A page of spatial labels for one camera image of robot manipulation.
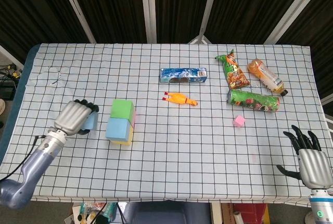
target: blue block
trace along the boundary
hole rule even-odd
[[[112,141],[127,142],[130,135],[130,121],[124,118],[110,117],[105,137]]]
[[[96,129],[97,127],[98,113],[94,111],[89,115],[87,120],[82,125],[81,129]]]

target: pringles can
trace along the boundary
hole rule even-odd
[[[227,102],[236,106],[268,112],[276,112],[280,106],[280,99],[278,97],[231,89],[227,95]]]

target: robotic arm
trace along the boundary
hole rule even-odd
[[[12,209],[23,208],[39,179],[65,145],[66,137],[87,133],[80,128],[94,111],[98,112],[98,106],[86,100],[70,101],[56,118],[55,128],[51,127],[46,136],[39,136],[44,139],[22,166],[23,182],[0,180],[0,203]]]
[[[311,189],[310,204],[317,224],[333,224],[333,196],[327,192],[333,185],[333,176],[326,154],[322,151],[318,138],[308,131],[309,138],[299,128],[292,125],[297,137],[284,131],[296,151],[300,171],[292,172],[277,165],[279,171],[289,177],[302,180]]]

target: blue snack box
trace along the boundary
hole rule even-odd
[[[206,79],[206,68],[162,68],[160,75],[161,83],[201,83]]]

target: orange juice bottle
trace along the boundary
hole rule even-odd
[[[279,93],[281,96],[288,93],[284,89],[283,81],[271,72],[260,59],[254,59],[249,63],[248,69],[249,72],[257,76],[272,92]]]

